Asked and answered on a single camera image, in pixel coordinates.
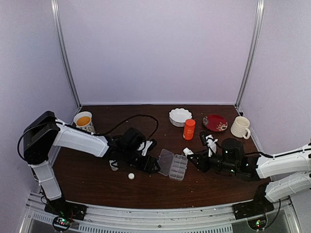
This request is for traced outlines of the white bottle cap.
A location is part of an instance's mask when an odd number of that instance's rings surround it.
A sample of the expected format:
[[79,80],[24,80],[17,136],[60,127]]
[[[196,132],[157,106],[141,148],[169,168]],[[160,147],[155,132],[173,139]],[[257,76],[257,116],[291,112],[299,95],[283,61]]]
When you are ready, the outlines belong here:
[[133,179],[135,178],[134,173],[129,173],[129,174],[128,174],[128,178],[131,179],[131,180],[133,180]]

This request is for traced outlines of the clear plastic pill organizer box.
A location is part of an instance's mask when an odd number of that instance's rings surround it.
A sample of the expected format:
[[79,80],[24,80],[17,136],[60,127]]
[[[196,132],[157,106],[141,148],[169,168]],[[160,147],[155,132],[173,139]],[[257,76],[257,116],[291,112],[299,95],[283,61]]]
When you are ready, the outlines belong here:
[[186,156],[162,149],[157,162],[160,166],[159,174],[177,181],[184,179],[188,164]]

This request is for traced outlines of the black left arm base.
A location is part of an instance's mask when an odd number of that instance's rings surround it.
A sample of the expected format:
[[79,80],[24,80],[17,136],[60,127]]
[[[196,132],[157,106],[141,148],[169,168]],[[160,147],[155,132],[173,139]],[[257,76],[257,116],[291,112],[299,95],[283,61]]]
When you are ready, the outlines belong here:
[[63,196],[56,200],[49,200],[46,194],[43,194],[42,198],[45,199],[44,211],[55,215],[52,227],[59,233],[67,231],[74,220],[85,218],[87,207],[83,204],[68,202]]

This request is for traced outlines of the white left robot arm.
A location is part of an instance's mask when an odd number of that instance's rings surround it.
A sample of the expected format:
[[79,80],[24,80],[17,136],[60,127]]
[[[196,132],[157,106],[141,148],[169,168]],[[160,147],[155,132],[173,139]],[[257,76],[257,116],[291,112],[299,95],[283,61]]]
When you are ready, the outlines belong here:
[[70,211],[70,205],[62,199],[63,193],[49,162],[51,147],[65,147],[99,158],[106,156],[112,166],[121,160],[152,174],[160,171],[157,159],[148,154],[156,145],[154,139],[135,128],[116,136],[93,133],[69,125],[57,119],[54,112],[46,111],[24,130],[17,148],[23,148],[18,154],[33,170],[46,199],[51,201],[51,208],[64,216]]

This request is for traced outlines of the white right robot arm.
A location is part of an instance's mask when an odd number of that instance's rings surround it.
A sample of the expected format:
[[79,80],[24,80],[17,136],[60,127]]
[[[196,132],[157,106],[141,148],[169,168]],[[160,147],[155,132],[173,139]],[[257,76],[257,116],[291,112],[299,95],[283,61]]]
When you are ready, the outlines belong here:
[[288,174],[281,180],[265,185],[263,196],[258,196],[249,203],[249,210],[253,214],[260,214],[268,206],[268,201],[275,202],[311,187],[310,144],[274,155],[261,151],[246,153],[243,143],[234,138],[227,138],[221,143],[220,154],[216,153],[218,147],[216,140],[206,137],[202,144],[207,147],[206,150],[200,152],[193,152],[189,148],[183,150],[187,159],[202,172],[210,169],[224,171],[246,182]]

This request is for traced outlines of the white pill bottle green label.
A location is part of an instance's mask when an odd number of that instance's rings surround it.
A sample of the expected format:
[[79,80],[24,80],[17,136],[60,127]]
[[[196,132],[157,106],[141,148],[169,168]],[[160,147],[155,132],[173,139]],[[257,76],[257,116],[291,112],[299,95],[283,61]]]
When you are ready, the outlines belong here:
[[194,153],[193,153],[193,151],[190,150],[189,148],[184,148],[184,149],[183,149],[183,154],[184,154],[185,156],[188,156],[188,155],[193,155]]

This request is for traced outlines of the grey capped pill bottle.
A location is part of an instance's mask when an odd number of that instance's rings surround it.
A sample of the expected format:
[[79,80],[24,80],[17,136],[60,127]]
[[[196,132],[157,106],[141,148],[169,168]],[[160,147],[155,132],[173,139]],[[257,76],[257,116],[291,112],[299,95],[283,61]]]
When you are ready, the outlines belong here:
[[109,165],[112,171],[117,171],[119,169],[117,160],[109,160]]

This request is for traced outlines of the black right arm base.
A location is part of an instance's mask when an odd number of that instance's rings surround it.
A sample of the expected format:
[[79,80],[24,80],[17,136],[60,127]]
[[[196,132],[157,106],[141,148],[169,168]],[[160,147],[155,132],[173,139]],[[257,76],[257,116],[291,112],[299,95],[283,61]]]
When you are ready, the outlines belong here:
[[274,204],[265,197],[267,185],[268,183],[259,185],[251,201],[240,202],[232,206],[236,220],[263,215],[274,210]]

